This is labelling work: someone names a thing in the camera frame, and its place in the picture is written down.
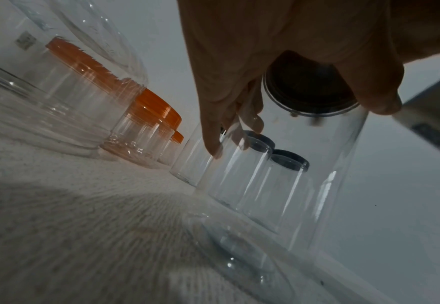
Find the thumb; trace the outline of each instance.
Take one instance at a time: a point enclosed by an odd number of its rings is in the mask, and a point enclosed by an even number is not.
[[[381,115],[398,112],[404,70],[392,42],[387,12],[360,45],[335,67],[367,110]]]

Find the hand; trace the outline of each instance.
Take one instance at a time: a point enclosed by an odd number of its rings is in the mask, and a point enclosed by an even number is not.
[[[401,108],[403,62],[440,52],[440,0],[178,0],[200,102],[205,147],[221,147],[239,106],[285,50],[335,65],[358,101],[377,114]]]

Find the white surface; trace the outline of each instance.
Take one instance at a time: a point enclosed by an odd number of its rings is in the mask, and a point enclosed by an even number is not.
[[[198,123],[173,0],[95,0],[140,52],[150,88]],[[409,64],[408,100],[440,79],[440,56]],[[371,115],[331,217],[324,250],[398,303],[440,304],[440,153],[391,118]]]

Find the dark lid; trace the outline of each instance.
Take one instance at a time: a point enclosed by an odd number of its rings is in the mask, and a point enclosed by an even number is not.
[[[332,116],[358,105],[333,65],[286,51],[268,68],[264,85],[280,107],[304,116]]]
[[[301,157],[300,155],[286,151],[286,150],[274,150],[271,155],[271,160],[275,163],[279,164],[280,166],[283,166],[287,169],[291,169],[294,171],[300,171],[301,168],[303,168],[303,171],[308,171],[308,168],[310,167],[310,163]]]
[[[253,131],[245,131],[245,134],[248,137],[252,137],[255,139],[258,139],[259,141],[263,142],[265,145],[267,145],[268,147],[270,147],[272,150],[275,150],[275,143],[268,137],[266,137],[265,135],[261,135],[261,134],[256,134]],[[257,147],[254,143],[250,144],[250,148],[252,148],[255,151],[263,151],[262,147]]]

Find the black lid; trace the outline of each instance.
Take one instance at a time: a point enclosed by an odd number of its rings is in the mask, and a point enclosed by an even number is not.
[[[253,131],[245,131],[245,134],[248,137],[252,137],[255,139],[258,139],[259,141],[263,142],[264,144],[266,144],[267,146],[269,146],[272,150],[275,150],[275,143],[268,137],[266,137],[265,135],[261,135],[261,134],[256,134]],[[258,147],[255,143],[250,143],[250,148],[252,148],[255,151],[262,151],[262,147]]]
[[[298,162],[299,164],[294,162],[289,162],[283,157],[275,157],[275,155],[287,157],[291,160],[294,160],[295,162]],[[283,166],[287,169],[291,169],[294,171],[300,171],[300,169],[303,168],[303,171],[306,172],[310,167],[310,163],[306,159],[304,159],[303,157],[301,157],[296,153],[286,150],[274,150],[271,155],[271,160],[279,164],[280,166]]]
[[[333,65],[286,51],[268,68],[264,85],[282,108],[303,116],[332,116],[358,105]]]

